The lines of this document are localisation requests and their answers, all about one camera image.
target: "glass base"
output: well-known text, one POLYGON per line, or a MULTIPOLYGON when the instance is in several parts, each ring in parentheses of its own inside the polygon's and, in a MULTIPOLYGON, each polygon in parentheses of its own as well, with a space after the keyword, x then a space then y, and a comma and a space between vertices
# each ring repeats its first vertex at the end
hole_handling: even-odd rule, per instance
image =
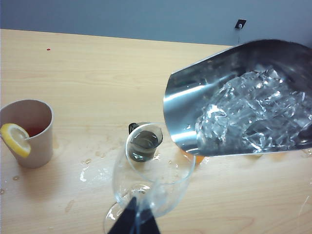
POLYGON ((108 234, 110 229, 115 224, 116 220, 122 214, 123 208, 116 202, 111 208, 108 210, 107 215, 104 219, 104 233, 108 234))

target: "orange object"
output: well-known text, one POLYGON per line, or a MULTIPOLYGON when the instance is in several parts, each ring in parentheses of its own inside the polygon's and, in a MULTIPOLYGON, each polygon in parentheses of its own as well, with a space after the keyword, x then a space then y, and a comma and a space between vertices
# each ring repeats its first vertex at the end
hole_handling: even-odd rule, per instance
POLYGON ((196 157, 196 165, 200 164, 202 160, 204 160, 205 156, 195 156, 196 157))
MULTIPOLYGON (((185 152, 184 150, 181 150, 181 152, 184 154, 184 155, 186 155, 186 156, 193 156, 192 154, 190 154, 190 153, 187 153, 187 152, 185 152)), ((196 158, 196 165, 198 165, 198 164, 200 164, 201 162, 202 162, 202 160, 204 160, 204 158, 205 158, 205 156, 195 156, 195 158, 196 158)))

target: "wine glass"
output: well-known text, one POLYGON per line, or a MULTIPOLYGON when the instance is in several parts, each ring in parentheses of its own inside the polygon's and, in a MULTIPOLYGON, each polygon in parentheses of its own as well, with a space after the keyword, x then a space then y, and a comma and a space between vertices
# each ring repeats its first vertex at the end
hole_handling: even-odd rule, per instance
POLYGON ((173 143, 165 124, 144 123, 135 128, 115 162, 113 191, 117 203, 106 215, 105 233, 133 197, 139 210, 150 209, 154 217, 171 211, 186 192, 194 167, 195 156, 186 155, 173 143))

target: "ice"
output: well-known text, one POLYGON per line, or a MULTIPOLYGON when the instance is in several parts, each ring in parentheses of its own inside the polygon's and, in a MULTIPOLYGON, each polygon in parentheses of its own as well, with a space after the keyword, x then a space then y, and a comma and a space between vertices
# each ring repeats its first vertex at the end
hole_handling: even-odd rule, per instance
POLYGON ((312 98, 291 89, 276 70, 247 72, 225 83, 197 119, 201 152, 287 150, 312 127, 312 98))

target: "lemon slice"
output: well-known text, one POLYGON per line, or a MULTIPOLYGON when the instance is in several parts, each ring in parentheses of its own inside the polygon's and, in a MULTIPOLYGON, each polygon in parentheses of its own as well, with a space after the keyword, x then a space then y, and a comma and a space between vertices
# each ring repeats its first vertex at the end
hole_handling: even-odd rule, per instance
POLYGON ((21 157, 28 157, 31 147, 25 140, 29 137, 22 127, 14 123, 6 123, 0 129, 1 136, 5 143, 21 157))

